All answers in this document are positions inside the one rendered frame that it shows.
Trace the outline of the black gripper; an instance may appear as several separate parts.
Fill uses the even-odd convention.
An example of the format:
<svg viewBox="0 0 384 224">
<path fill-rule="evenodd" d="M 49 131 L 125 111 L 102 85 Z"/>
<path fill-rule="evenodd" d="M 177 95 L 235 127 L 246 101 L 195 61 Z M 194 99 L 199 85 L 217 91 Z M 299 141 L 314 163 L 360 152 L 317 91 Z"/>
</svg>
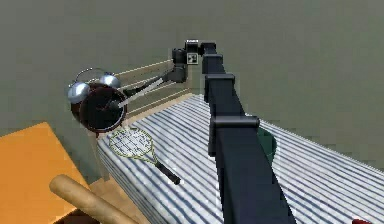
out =
<svg viewBox="0 0 384 224">
<path fill-rule="evenodd" d="M 162 83 L 173 81 L 176 83 L 183 83 L 187 79 L 186 72 L 186 51 L 184 49 L 172 50 L 173 68 L 167 75 L 157 76 L 153 80 L 147 81 L 139 87 L 132 89 L 124 89 L 123 93 L 127 97 L 124 101 L 112 100 L 108 103 L 108 108 L 117 110 L 123 108 L 128 103 L 136 100 L 137 98 L 144 96 L 147 92 L 155 89 Z"/>
</svg>

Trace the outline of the dark red alarm clock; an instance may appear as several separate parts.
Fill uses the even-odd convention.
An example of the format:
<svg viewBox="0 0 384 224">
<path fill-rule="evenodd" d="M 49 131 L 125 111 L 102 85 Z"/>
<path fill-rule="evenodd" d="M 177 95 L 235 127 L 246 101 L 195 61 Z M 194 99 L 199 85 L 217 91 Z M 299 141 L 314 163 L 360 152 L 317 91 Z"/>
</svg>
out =
<svg viewBox="0 0 384 224">
<path fill-rule="evenodd" d="M 87 72 L 101 71 L 99 78 L 81 81 Z M 122 124 L 127 107 L 118 104 L 126 99 L 119 91 L 121 82 L 114 73 L 101 68 L 87 68 L 80 71 L 68 86 L 67 99 L 74 118 L 88 131 L 99 136 Z"/>
</svg>

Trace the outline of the wooden baseball bat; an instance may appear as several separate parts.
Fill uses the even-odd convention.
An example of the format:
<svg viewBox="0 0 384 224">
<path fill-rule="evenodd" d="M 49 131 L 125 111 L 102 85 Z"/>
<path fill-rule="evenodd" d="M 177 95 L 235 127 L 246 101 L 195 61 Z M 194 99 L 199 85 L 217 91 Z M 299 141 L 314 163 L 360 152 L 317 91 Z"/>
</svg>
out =
<svg viewBox="0 0 384 224">
<path fill-rule="evenodd" d="M 52 193 L 96 219 L 101 224 L 139 224 L 118 208 L 65 174 L 54 177 L 49 183 L 49 189 Z"/>
</svg>

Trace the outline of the orange table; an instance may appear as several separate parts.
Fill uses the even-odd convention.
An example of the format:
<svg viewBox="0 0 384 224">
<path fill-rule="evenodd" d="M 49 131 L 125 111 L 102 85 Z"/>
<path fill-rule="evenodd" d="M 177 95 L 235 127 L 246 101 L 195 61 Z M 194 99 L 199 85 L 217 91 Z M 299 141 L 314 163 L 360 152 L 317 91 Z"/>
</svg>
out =
<svg viewBox="0 0 384 224">
<path fill-rule="evenodd" d="M 50 191 L 60 174 L 86 183 L 48 123 L 0 137 L 0 224 L 53 224 L 73 212 Z"/>
</svg>

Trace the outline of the dark green round object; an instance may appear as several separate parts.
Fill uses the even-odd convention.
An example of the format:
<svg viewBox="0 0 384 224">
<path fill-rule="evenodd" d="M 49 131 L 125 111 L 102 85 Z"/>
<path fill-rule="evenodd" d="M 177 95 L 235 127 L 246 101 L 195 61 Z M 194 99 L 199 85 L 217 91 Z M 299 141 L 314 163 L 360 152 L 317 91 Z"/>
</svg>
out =
<svg viewBox="0 0 384 224">
<path fill-rule="evenodd" d="M 265 129 L 258 129 L 258 138 L 269 163 L 273 162 L 276 153 L 277 142 L 275 137 Z"/>
</svg>

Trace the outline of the striped bed with wooden frame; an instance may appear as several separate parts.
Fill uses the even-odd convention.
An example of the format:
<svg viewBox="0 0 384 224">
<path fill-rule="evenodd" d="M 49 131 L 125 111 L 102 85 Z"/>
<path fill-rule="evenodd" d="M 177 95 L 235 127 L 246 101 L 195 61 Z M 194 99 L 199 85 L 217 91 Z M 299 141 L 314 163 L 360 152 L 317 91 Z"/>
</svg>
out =
<svg viewBox="0 0 384 224">
<path fill-rule="evenodd" d="M 218 55 L 205 92 L 123 125 L 124 95 L 82 106 L 102 162 L 150 224 L 384 224 L 384 173 L 244 112 Z"/>
</svg>

